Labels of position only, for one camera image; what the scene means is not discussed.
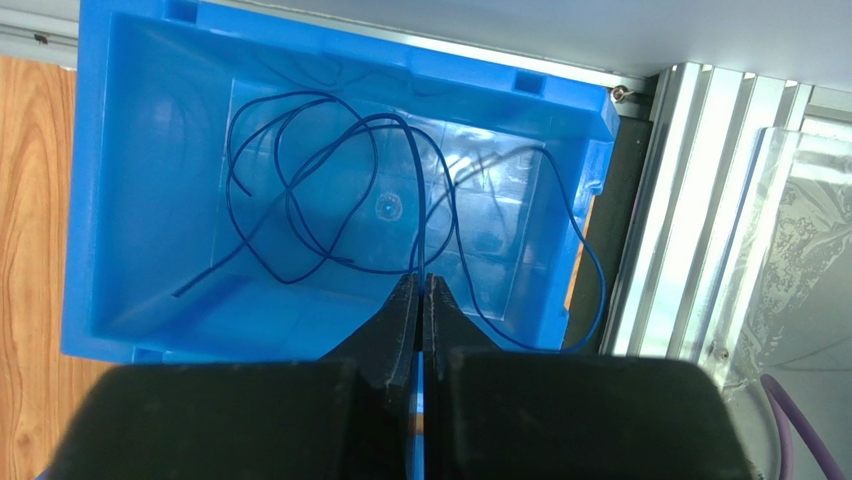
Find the purple hose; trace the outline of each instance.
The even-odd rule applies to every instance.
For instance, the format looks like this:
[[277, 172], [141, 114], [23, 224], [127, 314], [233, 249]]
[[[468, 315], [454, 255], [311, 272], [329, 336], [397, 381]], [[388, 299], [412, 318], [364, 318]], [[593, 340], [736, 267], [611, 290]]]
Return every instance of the purple hose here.
[[[822, 472], [825, 474], [825, 478], [828, 480], [846, 480], [846, 477], [843, 475], [843, 472], [840, 471], [840, 467], [837, 465], [837, 461], [834, 460], [834, 457], [831, 456], [831, 453], [826, 448], [825, 443], [822, 442], [822, 439], [817, 435], [814, 427], [811, 426], [808, 419], [805, 418], [805, 415], [799, 410], [799, 407], [793, 402], [793, 399], [790, 398], [790, 395], [781, 387], [781, 384], [778, 383], [775, 378], [771, 375], [761, 375], [760, 383], [763, 385], [763, 388], [766, 390], [767, 395], [769, 396], [770, 403], [772, 400], [775, 400], [775, 403], [780, 407], [783, 413], [787, 416], [790, 423], [796, 427], [796, 431], [799, 432], [799, 436], [802, 437], [802, 440], [807, 445], [808, 449], [811, 451], [811, 454], [816, 459], [819, 464]], [[782, 422], [778, 422], [778, 431], [781, 432]]]
[[766, 392], [766, 398], [769, 399], [769, 405], [772, 407], [772, 415], [775, 416], [775, 424], [778, 426], [778, 438], [781, 440], [781, 473], [778, 475], [779, 480], [793, 479], [793, 432], [790, 431], [790, 419], [784, 414], [781, 405], [769, 391], [766, 386], [767, 382], [763, 378], [760, 379], [763, 385], [763, 390]]

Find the purple cable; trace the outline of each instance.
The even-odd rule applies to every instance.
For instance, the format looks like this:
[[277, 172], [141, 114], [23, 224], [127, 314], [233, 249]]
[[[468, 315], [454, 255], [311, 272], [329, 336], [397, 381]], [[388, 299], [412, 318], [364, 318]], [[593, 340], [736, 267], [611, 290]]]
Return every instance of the purple cable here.
[[778, 438], [781, 440], [781, 473], [778, 475], [779, 480], [793, 479], [793, 432], [790, 431], [790, 419], [784, 414], [781, 405], [775, 400], [775, 396], [769, 391], [766, 381], [761, 377], [760, 383], [763, 385], [763, 390], [766, 392], [766, 398], [769, 399], [769, 405], [772, 407], [772, 415], [775, 416], [775, 425], [778, 426]]
[[[817, 435], [814, 427], [811, 426], [808, 419], [805, 418], [805, 415], [799, 410], [799, 407], [793, 402], [793, 399], [790, 398], [790, 395], [784, 390], [780, 383], [778, 383], [775, 378], [771, 375], [761, 375], [760, 383], [763, 385], [763, 388], [766, 390], [767, 395], [770, 398], [770, 402], [774, 399], [778, 406], [781, 408], [783, 413], [789, 419], [790, 423], [796, 427], [796, 431], [799, 432], [799, 436], [802, 437], [802, 440], [807, 445], [808, 449], [811, 451], [811, 454], [816, 459], [819, 467], [822, 469], [822, 472], [825, 474], [825, 478], [828, 480], [846, 480], [846, 476], [843, 475], [843, 472], [840, 471], [840, 467], [837, 465], [837, 461], [834, 460], [834, 457], [831, 456], [831, 453], [826, 448], [825, 443], [823, 443], [822, 439]], [[778, 422], [778, 431], [781, 431], [781, 422]]]

